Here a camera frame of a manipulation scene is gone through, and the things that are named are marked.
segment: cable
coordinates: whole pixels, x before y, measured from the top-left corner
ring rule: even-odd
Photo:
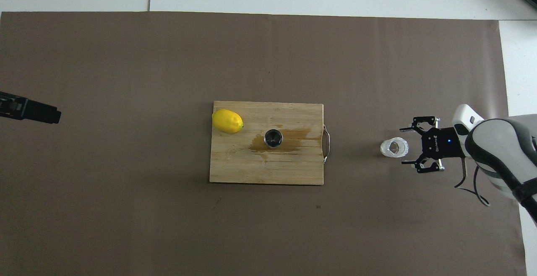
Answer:
[[[468,171],[466,170],[466,158],[462,158],[462,181],[459,182],[457,185],[455,185],[455,188],[457,189],[461,189],[461,190],[464,190],[464,191],[468,191],[470,192],[471,194],[474,194],[475,196],[477,196],[477,199],[479,200],[479,202],[481,202],[484,206],[487,206],[489,207],[490,206],[490,203],[489,201],[487,201],[486,198],[484,198],[483,196],[479,195],[479,192],[477,192],[477,183],[476,183],[476,179],[477,179],[477,172],[479,171],[479,166],[476,166],[475,167],[475,172],[474,172],[474,190],[469,190],[469,189],[466,189],[466,188],[462,188],[460,187],[460,185],[462,185],[462,183],[464,183],[464,181],[466,180],[466,176],[468,174]]]

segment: wood grain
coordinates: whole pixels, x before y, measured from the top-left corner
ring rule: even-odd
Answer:
[[[227,134],[213,127],[211,182],[323,184],[323,105],[215,101],[213,111],[238,113],[244,128]],[[278,129],[284,140],[270,149],[263,137]]]

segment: small metal cup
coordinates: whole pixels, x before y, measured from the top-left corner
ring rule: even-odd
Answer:
[[[284,136],[279,130],[271,129],[265,133],[263,140],[269,148],[274,149],[284,142]]]

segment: brown mat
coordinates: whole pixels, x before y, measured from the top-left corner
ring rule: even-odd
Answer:
[[[524,275],[516,202],[380,143],[416,115],[506,117],[497,21],[3,13],[2,275]],[[324,186],[210,184],[214,100],[324,104]]]

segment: yellow lemon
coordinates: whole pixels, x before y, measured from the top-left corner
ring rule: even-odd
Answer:
[[[225,133],[232,134],[244,127],[242,118],[228,109],[219,109],[213,113],[213,126]]]

